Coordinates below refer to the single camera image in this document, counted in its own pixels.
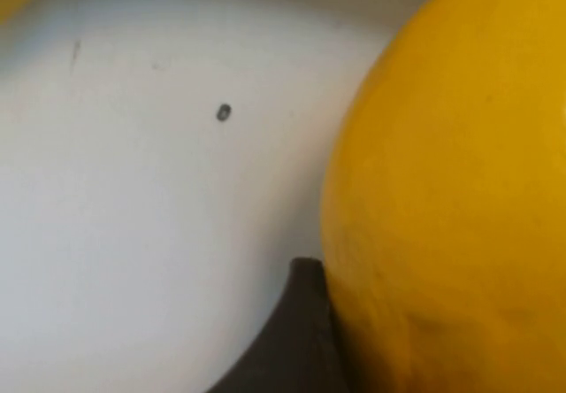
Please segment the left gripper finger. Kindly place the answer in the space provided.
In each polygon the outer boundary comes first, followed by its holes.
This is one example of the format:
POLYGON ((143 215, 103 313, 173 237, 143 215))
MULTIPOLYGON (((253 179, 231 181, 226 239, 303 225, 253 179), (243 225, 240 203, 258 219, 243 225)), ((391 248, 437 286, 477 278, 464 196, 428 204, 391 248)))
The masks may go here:
POLYGON ((295 258, 259 335, 212 393, 349 392, 322 262, 295 258))

